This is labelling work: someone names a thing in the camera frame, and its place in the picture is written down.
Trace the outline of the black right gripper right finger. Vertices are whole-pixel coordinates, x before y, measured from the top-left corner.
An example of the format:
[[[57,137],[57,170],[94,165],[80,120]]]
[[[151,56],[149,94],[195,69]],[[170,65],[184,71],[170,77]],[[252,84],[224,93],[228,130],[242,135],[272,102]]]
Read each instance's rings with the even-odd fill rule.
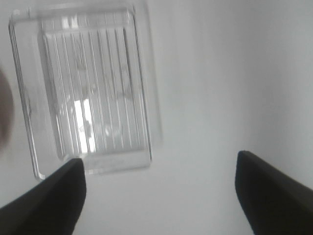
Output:
[[[255,235],[311,235],[313,191],[260,157],[240,151],[235,191]]]

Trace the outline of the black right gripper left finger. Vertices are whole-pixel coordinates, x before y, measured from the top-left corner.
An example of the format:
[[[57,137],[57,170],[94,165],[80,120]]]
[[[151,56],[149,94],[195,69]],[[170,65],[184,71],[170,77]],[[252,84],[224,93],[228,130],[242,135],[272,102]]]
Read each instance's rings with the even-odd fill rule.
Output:
[[[84,164],[72,159],[0,209],[2,235],[71,235],[87,194]]]

